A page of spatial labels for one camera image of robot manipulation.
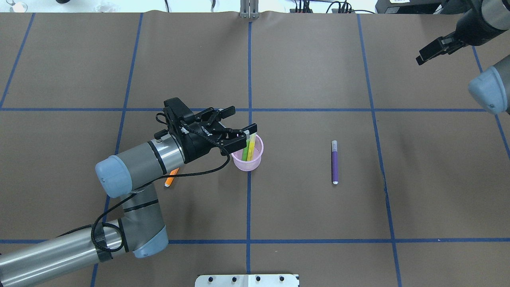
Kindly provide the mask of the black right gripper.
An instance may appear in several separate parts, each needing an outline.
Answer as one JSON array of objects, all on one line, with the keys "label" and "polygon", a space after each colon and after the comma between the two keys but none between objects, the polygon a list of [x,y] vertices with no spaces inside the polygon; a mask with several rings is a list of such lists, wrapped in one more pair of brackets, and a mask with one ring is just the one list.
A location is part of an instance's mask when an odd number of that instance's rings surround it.
[{"label": "black right gripper", "polygon": [[439,37],[419,51],[419,66],[439,55],[451,55],[466,46],[480,46],[492,39],[492,28],[482,16],[482,0],[458,0],[462,12],[452,36]]}]

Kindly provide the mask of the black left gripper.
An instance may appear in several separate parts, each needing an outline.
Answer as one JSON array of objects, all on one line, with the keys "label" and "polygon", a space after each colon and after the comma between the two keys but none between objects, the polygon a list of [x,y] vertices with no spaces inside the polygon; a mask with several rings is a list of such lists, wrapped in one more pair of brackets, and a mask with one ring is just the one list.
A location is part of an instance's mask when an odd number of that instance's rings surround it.
[{"label": "black left gripper", "polygon": [[235,113],[235,106],[209,107],[194,113],[180,98],[170,98],[155,117],[166,126],[164,131],[155,133],[155,138],[173,136],[182,149],[184,163],[195,161],[218,146],[222,155],[232,154],[244,149],[248,138],[257,132],[256,123],[242,129],[222,127],[221,120]]}]

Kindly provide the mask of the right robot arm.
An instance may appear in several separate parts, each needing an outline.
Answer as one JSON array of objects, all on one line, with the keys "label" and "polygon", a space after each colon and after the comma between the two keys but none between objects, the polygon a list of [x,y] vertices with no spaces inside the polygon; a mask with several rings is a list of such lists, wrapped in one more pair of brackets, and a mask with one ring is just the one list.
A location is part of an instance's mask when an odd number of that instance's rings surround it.
[{"label": "right robot arm", "polygon": [[464,47],[479,49],[482,71],[468,84],[468,92],[486,112],[509,113],[508,0],[467,0],[467,10],[454,31],[432,40],[416,58],[422,65],[439,55]]}]

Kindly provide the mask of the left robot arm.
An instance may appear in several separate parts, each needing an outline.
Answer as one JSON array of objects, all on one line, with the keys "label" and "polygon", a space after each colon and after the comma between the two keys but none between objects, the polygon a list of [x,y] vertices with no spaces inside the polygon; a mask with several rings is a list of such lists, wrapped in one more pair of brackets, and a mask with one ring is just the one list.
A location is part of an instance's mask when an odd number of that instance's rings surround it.
[{"label": "left robot arm", "polygon": [[[129,96],[108,100],[84,97],[44,96],[21,104],[1,100],[1,239],[13,232],[59,228],[69,216],[91,223],[109,200],[94,200],[87,179],[99,149],[117,153],[122,141]],[[86,226],[61,237],[46,240],[1,255],[1,285],[33,285],[67,271],[109,260],[121,243],[117,226],[129,227],[122,218],[97,227]],[[91,242],[91,231],[100,248]]]}]

